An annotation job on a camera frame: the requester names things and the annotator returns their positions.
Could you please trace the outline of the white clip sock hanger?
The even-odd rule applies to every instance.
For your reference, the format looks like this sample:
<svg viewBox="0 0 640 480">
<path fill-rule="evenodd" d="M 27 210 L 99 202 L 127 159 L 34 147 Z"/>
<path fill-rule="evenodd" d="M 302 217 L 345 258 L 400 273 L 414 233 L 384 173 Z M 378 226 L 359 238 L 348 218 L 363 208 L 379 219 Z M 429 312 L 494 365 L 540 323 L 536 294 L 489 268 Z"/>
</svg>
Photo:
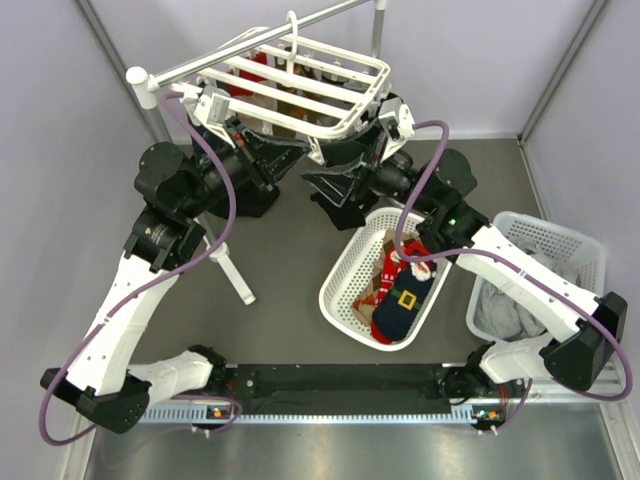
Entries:
<svg viewBox="0 0 640 480">
<path fill-rule="evenodd" d="M 371 55 L 302 36 L 287 14 L 281 29 L 253 27 L 226 44 L 226 58 L 166 85 L 198 127 L 233 144 L 241 125 L 287 132 L 314 145 L 360 132 L 387 99 L 391 68 Z"/>
</svg>

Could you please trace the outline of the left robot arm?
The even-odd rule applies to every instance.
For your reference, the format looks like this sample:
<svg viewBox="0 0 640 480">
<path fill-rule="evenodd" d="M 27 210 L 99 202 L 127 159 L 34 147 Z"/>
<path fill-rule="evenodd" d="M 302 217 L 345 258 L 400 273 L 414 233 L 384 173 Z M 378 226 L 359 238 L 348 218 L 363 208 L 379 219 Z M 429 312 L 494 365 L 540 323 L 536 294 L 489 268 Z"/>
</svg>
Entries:
<svg viewBox="0 0 640 480">
<path fill-rule="evenodd" d="M 145 206 L 123 247 L 112 286 L 82 342 L 40 380 L 41 437 L 62 445 L 47 428 L 50 402 L 72 406 L 93 427 L 125 433 L 158 403 L 189 391 L 216 396 L 226 387 L 223 359 L 190 347 L 168 360 L 131 362 L 153 313 L 179 275 L 220 250 L 237 216 L 261 200 L 312 150 L 298 139 L 263 135 L 233 118 L 227 139 L 185 124 L 194 154 L 159 142 L 141 156 L 135 189 Z"/>
</svg>

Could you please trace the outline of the navy santa belt sock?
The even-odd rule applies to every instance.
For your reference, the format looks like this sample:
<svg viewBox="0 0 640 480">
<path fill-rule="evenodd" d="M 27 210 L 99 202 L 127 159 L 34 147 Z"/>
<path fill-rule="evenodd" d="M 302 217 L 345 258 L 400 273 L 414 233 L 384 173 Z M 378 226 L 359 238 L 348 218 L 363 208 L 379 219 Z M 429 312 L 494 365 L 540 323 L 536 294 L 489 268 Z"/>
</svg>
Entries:
<svg viewBox="0 0 640 480">
<path fill-rule="evenodd" d="M 402 270 L 372 314 L 371 332 L 382 344 L 403 340 L 434 284 L 434 262 L 410 263 Z"/>
</svg>

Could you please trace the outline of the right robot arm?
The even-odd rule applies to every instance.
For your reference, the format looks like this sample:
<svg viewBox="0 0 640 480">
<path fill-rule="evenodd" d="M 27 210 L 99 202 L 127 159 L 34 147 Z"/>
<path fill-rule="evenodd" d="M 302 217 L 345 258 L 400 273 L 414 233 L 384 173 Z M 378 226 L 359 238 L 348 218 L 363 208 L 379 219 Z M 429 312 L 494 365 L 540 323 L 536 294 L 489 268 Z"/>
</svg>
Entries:
<svg viewBox="0 0 640 480">
<path fill-rule="evenodd" d="M 400 349 L 424 324 L 451 266 L 527 311 L 541 332 L 493 338 L 466 374 L 476 394 L 516 379 L 553 379 L 588 395 L 620 351 L 627 304 L 558 275 L 505 237 L 466 203 L 475 188 L 470 164 L 440 144 L 422 169 L 373 127 L 355 137 L 313 142 L 324 161 L 307 180 L 339 229 L 354 236 L 322 286 L 325 318 L 381 350 Z"/>
</svg>

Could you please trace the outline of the black sock with logo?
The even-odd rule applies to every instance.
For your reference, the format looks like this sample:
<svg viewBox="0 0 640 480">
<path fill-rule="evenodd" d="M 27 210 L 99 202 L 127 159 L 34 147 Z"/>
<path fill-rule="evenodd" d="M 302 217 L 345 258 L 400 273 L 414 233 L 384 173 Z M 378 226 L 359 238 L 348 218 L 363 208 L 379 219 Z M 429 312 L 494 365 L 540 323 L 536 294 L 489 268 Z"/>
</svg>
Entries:
<svg viewBox="0 0 640 480">
<path fill-rule="evenodd" d="M 378 202 L 378 196 L 368 192 L 356 201 L 346 201 L 341 207 L 332 204 L 319 192 L 310 195 L 310 200 L 320 206 L 338 231 L 360 228 L 366 225 L 366 215 Z"/>
</svg>

